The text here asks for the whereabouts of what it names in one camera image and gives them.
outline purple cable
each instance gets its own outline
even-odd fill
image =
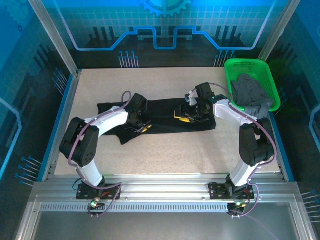
[[[117,196],[118,196],[118,194],[119,194],[119,192],[120,192],[120,189],[121,189],[121,187],[122,187],[122,182],[117,183],[117,184],[114,184],[114,185],[111,185],[111,186],[106,186],[106,187],[99,187],[99,186],[94,186],[94,185],[92,185],[90,182],[87,182],[87,181],[86,181],[85,176],[83,176],[83,174],[82,174],[82,173],[80,172],[80,170],[78,169],[78,165],[75,164],[75,163],[72,163],[72,156],[73,156],[74,153],[75,153],[76,147],[77,147],[77,145],[78,145],[81,137],[84,135],[85,131],[88,129],[88,127],[89,127],[91,124],[93,124],[93,123],[96,122],[98,119],[100,119],[100,118],[102,118],[102,117],[104,117],[104,116],[106,116],[106,115],[109,115],[109,114],[111,114],[111,113],[119,112],[120,110],[122,110],[122,109],[124,109],[126,106],[128,106],[128,104],[129,104],[129,102],[130,102],[130,100],[131,100],[131,98],[132,98],[132,94],[131,94],[130,91],[125,91],[125,92],[122,94],[122,96],[121,96],[121,101],[124,102],[124,96],[125,96],[125,94],[127,94],[127,93],[129,93],[129,99],[128,99],[128,101],[127,101],[123,106],[121,106],[120,108],[117,108],[117,109],[114,110],[114,111],[110,111],[110,110],[109,110],[109,111],[106,111],[106,112],[98,115],[96,118],[94,118],[93,120],[91,120],[89,123],[87,123],[87,124],[84,126],[84,128],[81,130],[81,132],[80,132],[79,135],[77,136],[77,138],[76,138],[76,140],[75,140],[75,142],[74,142],[74,144],[73,144],[73,146],[72,146],[72,149],[71,149],[71,151],[70,151],[69,157],[68,157],[68,164],[69,164],[70,166],[76,168],[76,172],[77,172],[78,175],[82,178],[83,182],[85,182],[85,184],[87,184],[88,186],[90,186],[90,187],[92,187],[92,188],[94,188],[94,189],[98,189],[98,190],[113,189],[113,188],[119,186],[118,191],[117,191],[116,194],[114,195],[114,198],[113,198],[112,202],[110,203],[109,207],[108,207],[104,212],[102,212],[101,214],[97,214],[97,217],[99,217],[100,215],[104,215],[104,214],[111,208],[113,202],[116,200],[116,198],[117,198]]]
[[[237,213],[237,214],[241,214],[241,212],[236,211],[236,210],[231,210],[231,212]],[[253,216],[247,216],[248,218],[250,218],[251,220],[255,221],[256,223],[260,224],[261,227],[263,227],[274,239],[276,240],[280,240],[279,238],[277,238],[272,231],[269,230],[269,228],[267,228],[262,222],[260,222],[258,219],[254,218]]]
[[[256,168],[252,171],[252,173],[250,174],[250,176],[248,177],[247,183],[248,183],[248,185],[251,185],[251,186],[255,186],[255,187],[256,187],[257,196],[256,196],[256,199],[255,199],[255,202],[254,202],[253,207],[252,207],[247,213],[241,214],[241,215],[239,216],[239,218],[245,217],[245,216],[249,217],[248,214],[251,213],[251,212],[255,209],[255,207],[256,207],[257,204],[258,204],[258,200],[259,200],[259,198],[260,198],[260,192],[259,192],[258,185],[255,184],[255,183],[251,183],[251,182],[250,182],[250,181],[251,181],[251,178],[252,178],[253,175],[257,172],[258,167],[271,164],[271,163],[277,158],[277,155],[278,155],[277,147],[276,147],[275,141],[272,139],[272,137],[271,137],[270,134],[267,132],[267,130],[266,130],[264,127],[261,126],[260,123],[258,123],[258,122],[257,122],[256,120],[254,120],[252,117],[247,116],[247,115],[244,114],[242,111],[240,111],[240,110],[238,110],[238,109],[236,109],[235,107],[232,106],[231,102],[232,102],[232,99],[233,99],[233,95],[231,94],[231,92],[229,92],[228,89],[226,89],[224,86],[221,86],[221,85],[219,85],[219,84],[217,84],[217,83],[209,82],[209,84],[210,84],[210,85],[217,86],[217,87],[223,89],[224,91],[226,91],[226,92],[230,95],[230,100],[229,100],[229,103],[228,103],[229,107],[230,107],[234,112],[236,112],[236,113],[238,113],[239,115],[241,115],[242,117],[250,120],[250,121],[253,122],[259,129],[261,129],[262,132],[263,132],[263,133],[266,135],[266,137],[269,139],[269,141],[270,141],[270,143],[271,143],[271,145],[272,145],[272,147],[273,147],[273,152],[274,152],[273,158],[272,158],[270,161],[268,161],[268,162],[259,163],[259,164],[256,166]]]

